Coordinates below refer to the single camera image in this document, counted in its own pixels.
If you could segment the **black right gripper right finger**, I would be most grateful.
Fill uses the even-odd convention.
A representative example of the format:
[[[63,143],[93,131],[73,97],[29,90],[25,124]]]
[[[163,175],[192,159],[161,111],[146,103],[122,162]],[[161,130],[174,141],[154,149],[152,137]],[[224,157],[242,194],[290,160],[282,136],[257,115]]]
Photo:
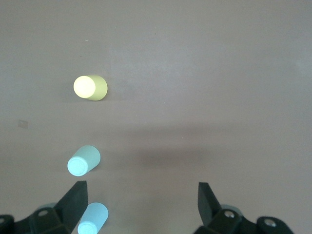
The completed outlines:
[[[233,206],[221,206],[210,185],[198,184],[198,211],[203,225],[196,234],[292,234],[293,231],[282,220],[259,217],[256,223],[246,219]]]

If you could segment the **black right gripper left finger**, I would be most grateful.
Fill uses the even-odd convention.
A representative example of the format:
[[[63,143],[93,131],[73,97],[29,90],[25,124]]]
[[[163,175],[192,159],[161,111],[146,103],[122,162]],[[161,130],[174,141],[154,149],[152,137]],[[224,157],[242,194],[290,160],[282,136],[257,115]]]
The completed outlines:
[[[15,221],[9,214],[0,216],[2,234],[70,234],[88,206],[86,181],[76,182],[56,203],[44,205],[25,219]]]

